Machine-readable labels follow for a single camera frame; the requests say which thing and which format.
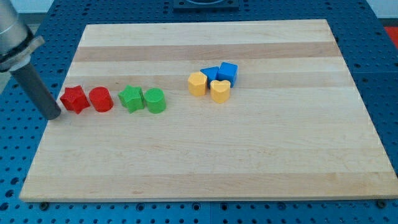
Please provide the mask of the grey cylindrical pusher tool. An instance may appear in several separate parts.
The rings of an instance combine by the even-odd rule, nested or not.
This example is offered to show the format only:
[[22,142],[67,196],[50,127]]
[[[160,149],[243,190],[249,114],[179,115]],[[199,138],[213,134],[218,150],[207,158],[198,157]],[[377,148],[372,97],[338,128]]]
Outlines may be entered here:
[[17,70],[11,71],[11,75],[45,119],[53,120],[60,116],[59,105],[30,62]]

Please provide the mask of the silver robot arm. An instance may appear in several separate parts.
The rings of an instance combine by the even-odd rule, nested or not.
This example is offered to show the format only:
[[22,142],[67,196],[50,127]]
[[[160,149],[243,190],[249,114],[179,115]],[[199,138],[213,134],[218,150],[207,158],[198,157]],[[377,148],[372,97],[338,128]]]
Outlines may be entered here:
[[45,43],[24,23],[10,0],[1,0],[1,72],[9,72],[47,120],[61,109],[30,62],[31,54]]

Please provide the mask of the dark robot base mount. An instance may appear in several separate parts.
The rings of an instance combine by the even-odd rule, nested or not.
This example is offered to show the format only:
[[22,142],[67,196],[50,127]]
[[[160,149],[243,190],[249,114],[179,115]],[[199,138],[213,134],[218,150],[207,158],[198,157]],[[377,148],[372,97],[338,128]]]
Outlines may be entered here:
[[172,0],[174,11],[239,9],[239,0]]

